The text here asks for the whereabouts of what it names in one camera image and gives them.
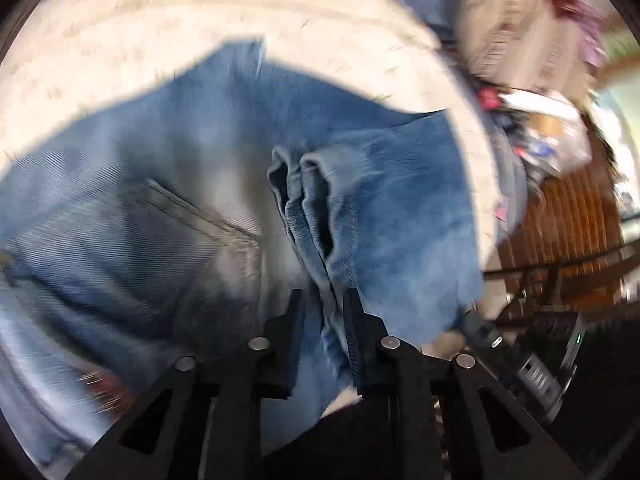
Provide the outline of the purple cloth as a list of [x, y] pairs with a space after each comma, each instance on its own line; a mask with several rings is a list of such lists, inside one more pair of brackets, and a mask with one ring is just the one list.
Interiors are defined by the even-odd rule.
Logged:
[[576, 4], [574, 19], [582, 33], [584, 61], [595, 68], [601, 68], [606, 61], [601, 15], [588, 2], [579, 0]]

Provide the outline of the brown wooden side furniture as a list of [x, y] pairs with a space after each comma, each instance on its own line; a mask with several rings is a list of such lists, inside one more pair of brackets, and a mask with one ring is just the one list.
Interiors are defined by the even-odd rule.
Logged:
[[518, 228], [498, 248], [504, 268], [574, 260], [622, 244], [608, 160], [594, 155], [568, 176], [544, 180]]

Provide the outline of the red small box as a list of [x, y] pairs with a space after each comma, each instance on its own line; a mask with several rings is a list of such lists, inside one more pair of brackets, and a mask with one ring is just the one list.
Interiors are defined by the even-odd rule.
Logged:
[[493, 112], [494, 110], [500, 110], [503, 106], [502, 99], [500, 98], [499, 91], [496, 87], [486, 86], [480, 88], [476, 92], [477, 101], [480, 103], [480, 107], [486, 112]]

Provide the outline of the beige leaf-print blanket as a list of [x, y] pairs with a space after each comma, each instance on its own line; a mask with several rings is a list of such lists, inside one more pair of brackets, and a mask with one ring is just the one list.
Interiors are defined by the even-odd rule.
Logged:
[[185, 72], [231, 40], [404, 112], [446, 110], [465, 163], [477, 251], [500, 200], [488, 133], [434, 29], [401, 0], [40, 0], [1, 64], [1, 162], [74, 119]]

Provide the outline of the striped beige cushion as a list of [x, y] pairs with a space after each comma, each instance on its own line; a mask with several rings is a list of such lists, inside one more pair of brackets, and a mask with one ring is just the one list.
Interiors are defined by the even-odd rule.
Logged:
[[498, 86], [555, 91], [582, 102], [600, 68], [582, 57], [574, 14], [556, 14], [550, 0], [461, 0], [456, 32], [462, 61], [471, 74]]

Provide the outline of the grey star-print bedsheet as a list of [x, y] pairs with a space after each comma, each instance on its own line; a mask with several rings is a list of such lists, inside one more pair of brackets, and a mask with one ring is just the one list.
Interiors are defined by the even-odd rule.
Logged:
[[498, 243], [501, 243], [524, 220], [528, 205], [526, 170], [521, 157], [514, 152], [500, 113], [485, 114], [487, 133], [498, 170], [500, 198], [496, 207]]

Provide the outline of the blue denim jeans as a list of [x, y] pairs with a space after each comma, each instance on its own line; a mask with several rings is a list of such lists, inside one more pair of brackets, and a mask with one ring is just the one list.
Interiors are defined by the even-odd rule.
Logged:
[[1, 182], [1, 411], [62, 478], [119, 393], [176, 359], [228, 356], [306, 310], [271, 452], [348, 384], [342, 297], [412, 344], [482, 289], [470, 185], [447, 107], [390, 110], [227, 44], [140, 98], [75, 122]]

